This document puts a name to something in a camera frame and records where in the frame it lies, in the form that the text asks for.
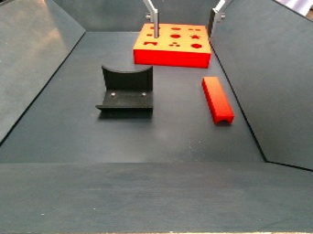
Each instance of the black plastic piece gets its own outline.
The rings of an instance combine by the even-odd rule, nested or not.
[[[153,110],[153,66],[141,71],[117,71],[103,66],[107,87],[102,111]]]

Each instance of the hole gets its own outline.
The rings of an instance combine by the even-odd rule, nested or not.
[[[181,35],[180,34],[173,34],[172,38],[181,38]]]
[[[146,46],[146,45],[157,46],[157,45],[158,45],[158,42],[146,41],[146,42],[143,43],[143,45],[145,45],[145,46]]]
[[[193,48],[201,48],[202,45],[201,45],[201,44],[192,44],[192,47],[193,47]]]
[[[198,35],[192,35],[192,39],[200,39],[201,37]]]

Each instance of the red rectangular block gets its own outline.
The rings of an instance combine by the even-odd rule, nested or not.
[[[205,26],[145,24],[134,45],[135,64],[208,68],[210,45]]]
[[[204,77],[202,87],[212,112],[213,122],[233,122],[236,117],[218,77]]]

